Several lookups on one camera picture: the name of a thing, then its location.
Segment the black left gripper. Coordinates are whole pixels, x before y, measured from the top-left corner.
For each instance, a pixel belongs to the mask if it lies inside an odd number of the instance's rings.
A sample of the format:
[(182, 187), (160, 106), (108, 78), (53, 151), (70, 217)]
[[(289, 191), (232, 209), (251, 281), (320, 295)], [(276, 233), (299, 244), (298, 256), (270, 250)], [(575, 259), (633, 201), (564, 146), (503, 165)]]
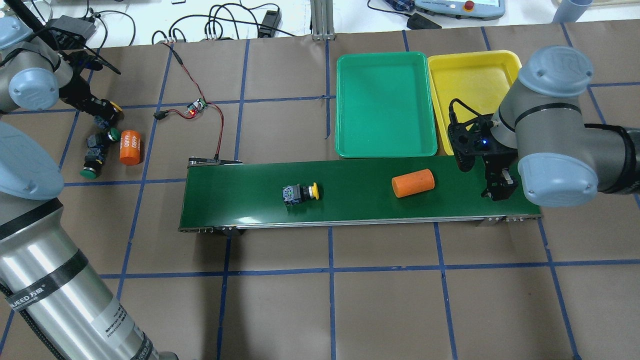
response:
[(82, 75), (73, 75), (70, 81), (60, 88), (60, 100), (90, 116), (96, 116), (110, 102), (94, 96), (89, 83)]

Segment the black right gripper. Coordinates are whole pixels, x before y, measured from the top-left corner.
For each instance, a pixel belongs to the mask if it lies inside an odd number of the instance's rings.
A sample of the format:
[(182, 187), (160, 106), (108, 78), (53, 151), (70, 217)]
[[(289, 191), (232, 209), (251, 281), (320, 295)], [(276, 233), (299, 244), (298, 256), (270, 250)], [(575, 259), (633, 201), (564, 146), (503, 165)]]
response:
[[(464, 107), (475, 117), (459, 121), (455, 104)], [(459, 98), (450, 101), (448, 111), (447, 136), (458, 169), (468, 173), (473, 169), (476, 158), (481, 158), (486, 170), (486, 187), (481, 193), (482, 198), (490, 198), (494, 202), (509, 199), (519, 186), (509, 169), (518, 155), (514, 148), (503, 145), (492, 134), (492, 130), (498, 127), (498, 123), (492, 120), (494, 115), (480, 114)]]

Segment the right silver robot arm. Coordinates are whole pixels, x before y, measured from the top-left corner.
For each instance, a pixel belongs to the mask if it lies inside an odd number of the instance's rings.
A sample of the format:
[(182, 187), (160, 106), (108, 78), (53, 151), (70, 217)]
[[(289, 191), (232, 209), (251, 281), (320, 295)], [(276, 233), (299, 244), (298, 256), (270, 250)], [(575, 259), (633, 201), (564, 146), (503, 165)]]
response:
[(448, 139), (460, 171), (480, 157), (483, 198), (509, 199), (518, 187), (540, 207), (577, 207), (597, 193), (639, 192), (639, 130), (585, 123), (578, 97), (594, 77), (580, 50), (552, 45), (535, 51), (492, 114), (458, 121), (448, 106)]

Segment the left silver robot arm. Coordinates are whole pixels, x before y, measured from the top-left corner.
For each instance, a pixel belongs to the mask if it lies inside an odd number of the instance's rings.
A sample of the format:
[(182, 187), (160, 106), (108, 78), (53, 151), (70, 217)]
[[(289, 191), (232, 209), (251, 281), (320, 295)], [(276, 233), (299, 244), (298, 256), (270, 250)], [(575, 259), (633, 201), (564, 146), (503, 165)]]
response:
[[(62, 101), (107, 126), (121, 108), (96, 98), (66, 57), (16, 15), (1, 18), (1, 114)], [(59, 166), (31, 137), (1, 123), (1, 292), (58, 360), (176, 360), (110, 292), (61, 224)]]

